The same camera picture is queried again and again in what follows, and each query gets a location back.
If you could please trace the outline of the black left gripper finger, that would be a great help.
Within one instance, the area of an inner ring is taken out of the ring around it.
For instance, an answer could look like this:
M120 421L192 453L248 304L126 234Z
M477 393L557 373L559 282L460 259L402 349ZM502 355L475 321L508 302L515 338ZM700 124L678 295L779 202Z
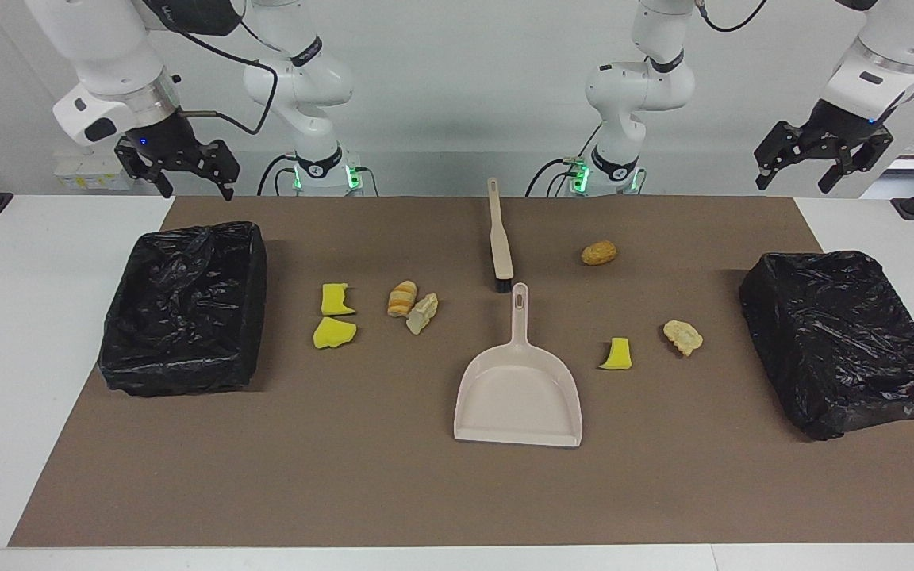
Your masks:
M802 160L801 137L803 130L786 121L780 121L766 134L755 149L759 191L766 191L777 173L784 167L797 165Z
M824 141L823 158L834 159L834 166L817 182L822 193L830 193L842 178L854 172L868 172L893 143L891 133L874 133L859 144L831 137Z

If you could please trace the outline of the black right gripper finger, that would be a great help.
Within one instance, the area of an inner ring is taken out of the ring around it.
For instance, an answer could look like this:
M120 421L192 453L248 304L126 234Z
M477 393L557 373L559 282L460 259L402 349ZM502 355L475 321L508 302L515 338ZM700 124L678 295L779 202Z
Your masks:
M155 186L163 198L171 198L174 188L163 173L162 163L156 160L148 165L130 140L117 140L113 152L130 178L146 181Z
M200 177L217 185L225 200L233 199L233 186L238 181L240 164L223 140L200 145Z

